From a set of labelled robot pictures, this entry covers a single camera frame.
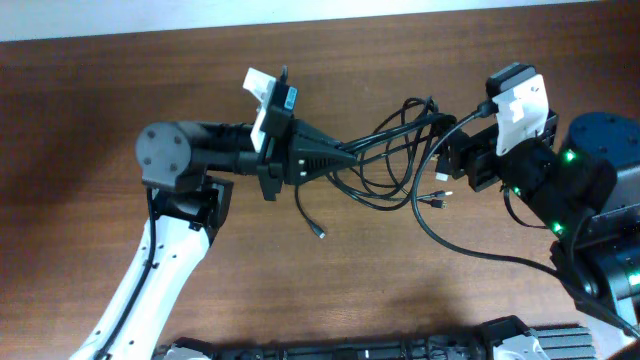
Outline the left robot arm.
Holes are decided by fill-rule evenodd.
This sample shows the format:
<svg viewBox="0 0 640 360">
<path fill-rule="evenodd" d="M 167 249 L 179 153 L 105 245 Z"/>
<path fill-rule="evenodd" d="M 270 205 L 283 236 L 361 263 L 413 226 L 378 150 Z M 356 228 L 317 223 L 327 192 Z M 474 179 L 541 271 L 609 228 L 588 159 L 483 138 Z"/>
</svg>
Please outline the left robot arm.
<svg viewBox="0 0 640 360">
<path fill-rule="evenodd" d="M 136 159 L 149 218 L 134 258 L 75 359 L 149 359 L 188 278 L 211 248 L 229 212 L 226 172 L 257 177 L 265 200 L 283 185 L 301 185 L 352 166 L 345 144 L 302 120 L 276 135 L 260 126 L 157 122 L 139 135 Z"/>
</svg>

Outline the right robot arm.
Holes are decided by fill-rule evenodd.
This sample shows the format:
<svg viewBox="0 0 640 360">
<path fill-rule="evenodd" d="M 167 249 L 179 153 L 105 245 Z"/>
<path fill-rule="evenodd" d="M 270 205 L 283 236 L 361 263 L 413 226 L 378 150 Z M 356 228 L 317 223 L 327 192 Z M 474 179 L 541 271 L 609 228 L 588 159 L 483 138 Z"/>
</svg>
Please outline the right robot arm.
<svg viewBox="0 0 640 360">
<path fill-rule="evenodd" d="M 555 236 L 551 260 L 576 308 L 631 333 L 639 327 L 639 123 L 590 112 L 574 118 L 558 149 L 549 112 L 533 138 L 497 154 L 495 125 L 455 131 L 443 154 L 476 192 L 496 182 Z"/>
</svg>

